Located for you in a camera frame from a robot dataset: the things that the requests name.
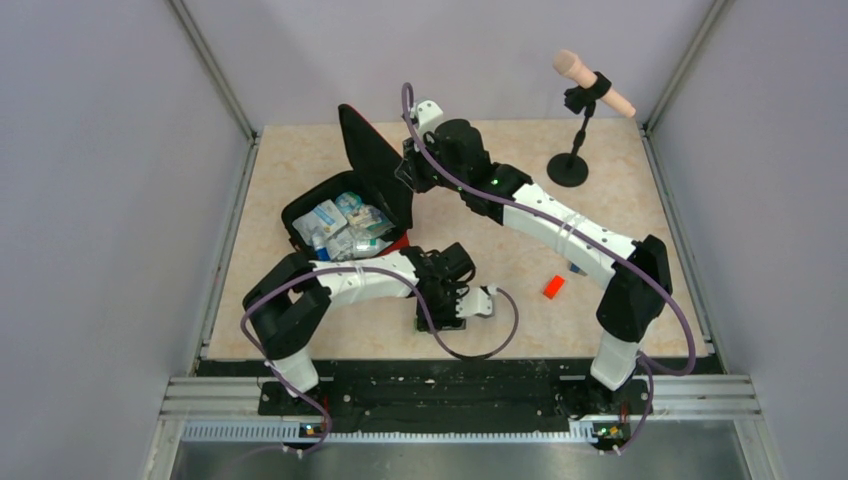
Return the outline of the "red black medicine kit case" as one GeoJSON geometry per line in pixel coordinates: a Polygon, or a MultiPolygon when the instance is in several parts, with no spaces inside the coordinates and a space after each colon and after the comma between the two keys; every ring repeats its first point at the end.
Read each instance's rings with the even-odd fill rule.
{"type": "Polygon", "coordinates": [[[292,222],[325,200],[332,200],[344,192],[359,195],[364,205],[381,210],[395,225],[394,229],[379,237],[348,226],[355,240],[382,238],[391,246],[381,254],[409,245],[408,231],[412,221],[412,190],[395,177],[401,161],[400,154],[354,107],[341,104],[337,108],[342,140],[350,168],[339,172],[312,187],[281,212],[281,221],[289,235],[289,242],[298,252],[317,259],[312,246],[308,246],[292,222]]]}

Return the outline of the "clear bag wipe sachets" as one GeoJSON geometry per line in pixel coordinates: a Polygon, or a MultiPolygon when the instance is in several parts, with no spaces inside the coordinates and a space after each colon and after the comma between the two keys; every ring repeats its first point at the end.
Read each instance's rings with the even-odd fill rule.
{"type": "Polygon", "coordinates": [[[351,213],[349,224],[364,233],[379,237],[394,229],[394,223],[378,208],[364,205],[351,213]]]}

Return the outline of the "small teal pad packet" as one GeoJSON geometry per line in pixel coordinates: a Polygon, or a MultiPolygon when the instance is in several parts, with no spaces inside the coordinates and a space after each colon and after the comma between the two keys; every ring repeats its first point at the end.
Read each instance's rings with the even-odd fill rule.
{"type": "Polygon", "coordinates": [[[354,192],[344,192],[339,195],[334,201],[336,207],[344,215],[358,211],[363,205],[361,197],[354,192]]]}

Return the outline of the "white bottle green label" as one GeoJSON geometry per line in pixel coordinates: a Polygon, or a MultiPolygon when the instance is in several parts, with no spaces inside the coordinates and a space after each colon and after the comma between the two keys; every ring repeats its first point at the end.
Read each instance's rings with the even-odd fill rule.
{"type": "Polygon", "coordinates": [[[353,256],[357,259],[371,258],[390,246],[391,243],[382,238],[357,239],[353,244],[353,256]]]}

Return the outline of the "blue gauze packet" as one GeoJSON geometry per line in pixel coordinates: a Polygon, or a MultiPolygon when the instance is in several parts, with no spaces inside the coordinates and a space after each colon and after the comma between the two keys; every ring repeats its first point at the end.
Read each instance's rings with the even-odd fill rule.
{"type": "Polygon", "coordinates": [[[292,225],[304,242],[312,246],[315,234],[320,233],[324,238],[332,238],[348,226],[348,220],[334,201],[325,200],[295,219],[292,225]]]}

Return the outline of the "bandage roll packet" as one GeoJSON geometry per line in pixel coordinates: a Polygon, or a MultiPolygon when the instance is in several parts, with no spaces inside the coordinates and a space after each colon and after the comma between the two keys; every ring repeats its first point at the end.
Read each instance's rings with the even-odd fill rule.
{"type": "Polygon", "coordinates": [[[333,261],[345,261],[353,257],[355,238],[347,231],[339,231],[326,241],[326,249],[333,261]]]}

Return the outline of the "white blue tube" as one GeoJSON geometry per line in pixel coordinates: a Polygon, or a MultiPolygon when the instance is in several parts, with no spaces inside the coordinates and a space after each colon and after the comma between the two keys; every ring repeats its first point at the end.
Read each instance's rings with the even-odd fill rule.
{"type": "Polygon", "coordinates": [[[315,251],[317,259],[320,261],[330,261],[331,256],[329,255],[329,251],[327,249],[325,237],[320,232],[318,232],[313,234],[311,239],[312,248],[315,251]]]}

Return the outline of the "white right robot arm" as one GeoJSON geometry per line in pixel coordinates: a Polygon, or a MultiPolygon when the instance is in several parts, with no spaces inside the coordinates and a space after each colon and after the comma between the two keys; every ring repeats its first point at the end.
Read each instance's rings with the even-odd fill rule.
{"type": "Polygon", "coordinates": [[[439,186],[466,207],[508,229],[526,234],[577,264],[602,289],[596,318],[603,330],[586,385],[589,404],[612,412],[627,397],[650,324],[672,299],[666,245],[617,234],[550,196],[528,174],[492,161],[480,132],[464,119],[422,122],[406,117],[405,176],[413,190],[439,186]]]}

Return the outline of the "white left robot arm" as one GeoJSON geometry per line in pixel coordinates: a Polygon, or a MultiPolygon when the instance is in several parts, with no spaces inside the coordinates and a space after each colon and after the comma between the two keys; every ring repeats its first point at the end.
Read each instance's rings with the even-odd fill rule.
{"type": "Polygon", "coordinates": [[[412,297],[419,302],[418,317],[440,329],[460,321],[475,272],[458,243],[442,251],[406,246],[347,262],[291,253],[245,295],[242,325],[253,330],[254,344],[286,381],[283,401],[297,413],[308,413],[321,397],[308,344],[329,312],[375,299],[412,297]]]}

